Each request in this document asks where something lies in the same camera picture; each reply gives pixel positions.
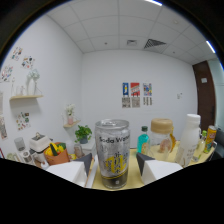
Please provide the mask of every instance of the door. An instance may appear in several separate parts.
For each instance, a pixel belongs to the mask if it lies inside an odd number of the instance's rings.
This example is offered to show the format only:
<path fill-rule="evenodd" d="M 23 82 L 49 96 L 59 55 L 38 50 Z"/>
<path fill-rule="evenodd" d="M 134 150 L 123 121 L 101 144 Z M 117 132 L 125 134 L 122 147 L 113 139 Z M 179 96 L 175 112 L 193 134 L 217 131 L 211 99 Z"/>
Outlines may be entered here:
<path fill-rule="evenodd" d="M 198 93 L 198 114 L 201 116 L 201 130 L 208 130 L 215 123 L 215 88 L 207 61 L 193 65 Z"/>

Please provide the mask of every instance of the white vase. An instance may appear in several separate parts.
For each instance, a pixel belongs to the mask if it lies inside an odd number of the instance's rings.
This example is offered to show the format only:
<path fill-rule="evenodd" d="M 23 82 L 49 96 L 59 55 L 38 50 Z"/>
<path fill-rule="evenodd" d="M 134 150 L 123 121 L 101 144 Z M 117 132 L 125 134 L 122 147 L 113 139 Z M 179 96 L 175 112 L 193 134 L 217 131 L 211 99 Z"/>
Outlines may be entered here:
<path fill-rule="evenodd" d="M 27 89 L 27 95 L 34 95 L 36 89 L 36 83 L 33 79 L 30 79 Z"/>

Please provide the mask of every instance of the ceiling light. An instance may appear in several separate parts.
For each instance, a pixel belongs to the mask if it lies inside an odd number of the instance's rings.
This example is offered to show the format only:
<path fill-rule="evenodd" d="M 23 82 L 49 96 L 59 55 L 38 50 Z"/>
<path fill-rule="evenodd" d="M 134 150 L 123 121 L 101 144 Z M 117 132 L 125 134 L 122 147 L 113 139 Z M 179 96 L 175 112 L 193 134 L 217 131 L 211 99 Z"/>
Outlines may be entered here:
<path fill-rule="evenodd" d="M 157 2 L 157 1 L 153 1 L 153 0 L 145 0 L 145 1 L 154 3 L 154 4 L 159 5 L 159 6 L 162 6 L 162 4 L 160 2 Z"/>
<path fill-rule="evenodd" d="M 214 48 L 212 47 L 212 45 L 209 43 L 209 41 L 206 41 L 206 43 L 208 44 L 208 46 L 211 48 L 212 52 L 215 53 Z"/>

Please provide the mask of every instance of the green plant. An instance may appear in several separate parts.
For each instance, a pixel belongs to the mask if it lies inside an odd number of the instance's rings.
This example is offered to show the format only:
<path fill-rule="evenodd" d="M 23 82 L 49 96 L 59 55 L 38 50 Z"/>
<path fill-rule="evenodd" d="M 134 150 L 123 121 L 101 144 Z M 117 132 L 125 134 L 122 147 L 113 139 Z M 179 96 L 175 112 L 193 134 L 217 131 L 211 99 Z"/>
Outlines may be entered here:
<path fill-rule="evenodd" d="M 76 130 L 75 131 L 75 135 L 76 135 L 76 138 L 77 138 L 77 140 L 75 140 L 75 142 L 79 142 L 85 136 L 87 136 L 88 137 L 88 140 L 90 140 L 91 139 L 91 135 L 90 134 L 92 134 L 92 131 L 88 127 L 88 125 L 86 125 L 86 126 L 80 126 L 80 125 L 78 125 L 78 127 L 79 127 L 79 130 Z"/>

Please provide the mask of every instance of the potted plant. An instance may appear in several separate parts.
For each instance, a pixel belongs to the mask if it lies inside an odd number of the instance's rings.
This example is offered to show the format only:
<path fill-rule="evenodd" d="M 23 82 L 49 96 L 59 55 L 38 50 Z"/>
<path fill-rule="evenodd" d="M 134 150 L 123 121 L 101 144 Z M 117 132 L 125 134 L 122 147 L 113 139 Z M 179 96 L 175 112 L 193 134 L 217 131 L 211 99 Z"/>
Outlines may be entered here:
<path fill-rule="evenodd" d="M 91 134 L 92 131 L 91 129 L 88 127 L 88 125 L 86 126 L 80 126 L 78 125 L 79 129 L 75 131 L 75 135 L 77 140 L 75 140 L 75 142 L 80 142 L 80 144 L 86 144 L 88 142 L 88 140 L 91 139 Z"/>

